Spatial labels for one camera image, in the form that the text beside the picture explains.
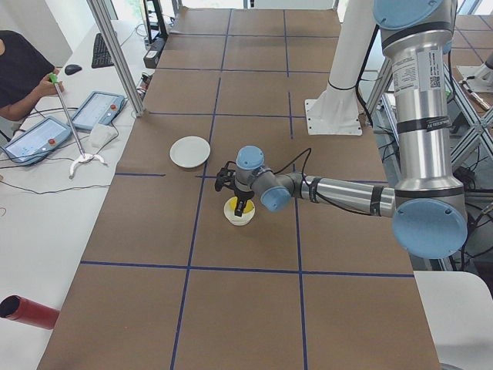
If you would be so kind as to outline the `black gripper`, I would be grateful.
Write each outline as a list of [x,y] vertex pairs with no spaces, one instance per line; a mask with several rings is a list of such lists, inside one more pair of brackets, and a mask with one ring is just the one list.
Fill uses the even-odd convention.
[[234,215],[237,217],[242,217],[247,205],[247,201],[253,198],[253,191],[243,191],[235,189],[234,194],[238,198],[234,207]]

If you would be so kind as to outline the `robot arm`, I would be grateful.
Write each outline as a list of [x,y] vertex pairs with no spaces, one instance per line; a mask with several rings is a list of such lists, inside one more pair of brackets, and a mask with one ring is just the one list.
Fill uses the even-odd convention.
[[389,59],[397,109],[401,179],[393,188],[276,174],[256,146],[243,147],[236,169],[217,186],[237,196],[236,215],[254,196],[272,211],[297,197],[342,210],[389,217],[410,254],[441,259],[468,236],[464,188],[454,177],[449,142],[444,48],[454,31],[454,1],[352,1],[345,12],[327,88],[305,102],[311,135],[357,135],[357,83],[376,36]]

